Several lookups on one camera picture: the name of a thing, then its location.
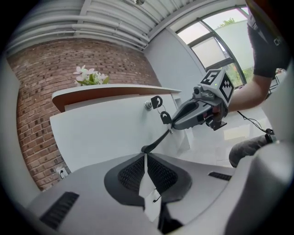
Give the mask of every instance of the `wooden countertop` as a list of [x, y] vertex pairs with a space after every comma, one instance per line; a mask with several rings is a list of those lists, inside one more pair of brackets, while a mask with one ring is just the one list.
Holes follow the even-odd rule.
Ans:
[[180, 90], [158, 86], [135, 84], [106, 84], [73, 87], [56, 91], [52, 94], [52, 102], [60, 112], [65, 112], [65, 106], [98, 98], [117, 95], [160, 95], [180, 93]]

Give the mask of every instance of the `brick wall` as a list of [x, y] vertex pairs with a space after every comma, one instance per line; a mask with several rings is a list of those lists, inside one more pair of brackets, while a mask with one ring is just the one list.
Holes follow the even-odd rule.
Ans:
[[21, 82], [17, 131], [26, 165], [43, 190], [60, 180], [66, 164], [55, 143], [49, 117], [59, 113], [51, 101], [57, 90], [74, 86], [76, 66], [108, 74], [110, 83], [160, 86], [146, 57], [136, 50], [90, 39], [65, 39], [34, 45], [8, 58]]

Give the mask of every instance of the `white floor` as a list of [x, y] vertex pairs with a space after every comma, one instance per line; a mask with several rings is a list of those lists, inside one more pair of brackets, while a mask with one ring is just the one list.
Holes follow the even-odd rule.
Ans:
[[[271, 128], [271, 125], [260, 107], [242, 111], [248, 118], [256, 119], [263, 129]], [[231, 167], [229, 153], [231, 148], [244, 140], [263, 135], [250, 121], [243, 120], [240, 114], [232, 112], [223, 119], [227, 125], [217, 131], [213, 131], [205, 124], [192, 128], [194, 139], [190, 150], [182, 153], [179, 158], [204, 163]]]

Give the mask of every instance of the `key ring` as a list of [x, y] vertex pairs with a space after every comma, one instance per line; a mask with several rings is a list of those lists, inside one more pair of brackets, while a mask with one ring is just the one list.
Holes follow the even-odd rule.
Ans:
[[[162, 104], [161, 106], [163, 106], [163, 107], [164, 107], [164, 105], [163, 105], [163, 104]], [[158, 111], [158, 104], [157, 104], [156, 110], [157, 110], [157, 112], [158, 112], [159, 114], [161, 114], [161, 113]], [[165, 108], [165, 107], [164, 107], [164, 111], [166, 111], [166, 108]]]

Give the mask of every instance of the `tree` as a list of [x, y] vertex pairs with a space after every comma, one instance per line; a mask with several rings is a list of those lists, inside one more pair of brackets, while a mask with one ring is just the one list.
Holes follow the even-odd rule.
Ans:
[[223, 24], [220, 24], [219, 27], [217, 27], [217, 28], [221, 28], [221, 27], [224, 27], [226, 25], [234, 24], [234, 23], [235, 23], [235, 20], [233, 18], [230, 18], [228, 20], [224, 20]]

